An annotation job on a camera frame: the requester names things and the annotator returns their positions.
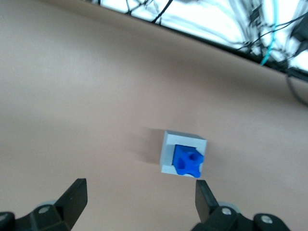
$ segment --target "blue object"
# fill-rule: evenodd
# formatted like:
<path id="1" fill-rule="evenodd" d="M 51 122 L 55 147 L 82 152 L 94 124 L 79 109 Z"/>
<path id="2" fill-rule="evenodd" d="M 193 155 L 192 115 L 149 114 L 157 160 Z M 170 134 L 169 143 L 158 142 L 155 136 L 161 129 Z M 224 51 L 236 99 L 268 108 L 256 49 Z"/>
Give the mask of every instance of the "blue object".
<path id="1" fill-rule="evenodd" d="M 175 166 L 173 165 L 174 151 L 175 151 L 176 145 L 194 147 L 201 155 L 205 156 L 206 144 L 207 144 L 207 140 L 203 139 L 202 137 L 198 135 L 166 130 L 164 134 L 164 141 L 163 141 L 162 152 L 160 156 L 161 171 L 163 173 L 174 174 L 174 175 L 180 176 L 178 174 L 180 170 L 178 169 L 178 172 L 177 172 L 177 170 L 175 169 Z M 202 173 L 202 167 L 203 167 L 203 163 L 201 163 L 199 166 L 199 171 L 201 173 Z M 193 175 L 190 175 L 190 174 L 184 174 L 181 176 L 194 177 Z"/>
<path id="2" fill-rule="evenodd" d="M 196 148 L 175 145 L 172 165 L 179 175 L 189 174 L 196 178 L 200 177 L 199 167 L 203 160 L 204 156 Z"/>

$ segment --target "screw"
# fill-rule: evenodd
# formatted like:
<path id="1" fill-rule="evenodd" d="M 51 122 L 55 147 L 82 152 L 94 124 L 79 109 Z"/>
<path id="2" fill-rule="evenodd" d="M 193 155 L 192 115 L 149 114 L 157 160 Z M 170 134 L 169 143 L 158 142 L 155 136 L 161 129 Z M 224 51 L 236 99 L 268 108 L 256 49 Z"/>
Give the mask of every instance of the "screw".
<path id="1" fill-rule="evenodd" d="M 221 211 L 224 215 L 231 215 L 232 214 L 231 210 L 228 209 L 228 208 L 223 208 Z"/>
<path id="2" fill-rule="evenodd" d="M 41 208 L 38 213 L 42 214 L 42 213 L 46 213 L 49 210 L 50 206 L 45 206 L 43 208 Z"/>
<path id="3" fill-rule="evenodd" d="M 272 224 L 273 223 L 273 220 L 269 216 L 266 216 L 266 215 L 261 216 L 261 220 L 264 223 L 267 223 L 267 224 Z"/>
<path id="4" fill-rule="evenodd" d="M 5 220 L 7 216 L 8 216 L 7 213 L 2 214 L 2 215 L 0 216 L 0 222 L 3 221 L 3 220 Z"/>

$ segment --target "beige table surface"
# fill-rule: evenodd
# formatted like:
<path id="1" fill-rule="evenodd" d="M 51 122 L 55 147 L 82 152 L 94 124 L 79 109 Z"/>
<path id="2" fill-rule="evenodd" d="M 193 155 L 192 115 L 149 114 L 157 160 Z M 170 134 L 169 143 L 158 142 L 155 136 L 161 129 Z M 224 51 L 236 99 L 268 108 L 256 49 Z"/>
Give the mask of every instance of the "beige table surface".
<path id="1" fill-rule="evenodd" d="M 78 0 L 1 0 L 0 54 L 1 211 L 87 178 L 74 231 L 189 231 L 195 179 L 158 163 L 172 129 L 208 140 L 219 201 L 307 230 L 308 109 L 281 73 Z"/>

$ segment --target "gray cube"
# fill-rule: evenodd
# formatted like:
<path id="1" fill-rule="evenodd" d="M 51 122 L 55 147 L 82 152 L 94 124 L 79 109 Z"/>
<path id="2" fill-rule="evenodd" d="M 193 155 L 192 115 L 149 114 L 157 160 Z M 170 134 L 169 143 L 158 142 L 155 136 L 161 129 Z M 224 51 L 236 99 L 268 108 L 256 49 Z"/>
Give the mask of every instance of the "gray cube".
<path id="1" fill-rule="evenodd" d="M 194 147 L 200 154 L 204 156 L 206 143 L 207 141 L 198 135 L 166 130 L 164 135 L 162 153 L 160 156 L 161 171 L 163 173 L 178 175 L 175 167 L 172 165 L 174 148 L 176 144 Z"/>

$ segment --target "teal cable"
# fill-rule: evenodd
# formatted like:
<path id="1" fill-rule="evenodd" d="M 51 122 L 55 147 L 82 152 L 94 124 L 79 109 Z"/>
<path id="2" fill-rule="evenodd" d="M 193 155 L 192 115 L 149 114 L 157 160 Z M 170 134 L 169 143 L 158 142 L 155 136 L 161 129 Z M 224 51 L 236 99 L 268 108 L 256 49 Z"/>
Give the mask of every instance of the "teal cable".
<path id="1" fill-rule="evenodd" d="M 271 42 L 269 44 L 269 47 L 268 47 L 268 51 L 266 53 L 266 55 L 263 57 L 260 65 L 263 66 L 267 60 L 269 59 L 270 57 L 270 53 L 273 49 L 273 45 L 274 45 L 274 41 L 275 41 L 275 36 L 276 36 L 276 28 L 277 28 L 277 18 L 278 18 L 278 6 L 277 6 L 277 1 L 276 0 L 273 0 L 273 8 L 274 8 L 274 24 L 273 24 L 273 33 L 271 35 Z"/>

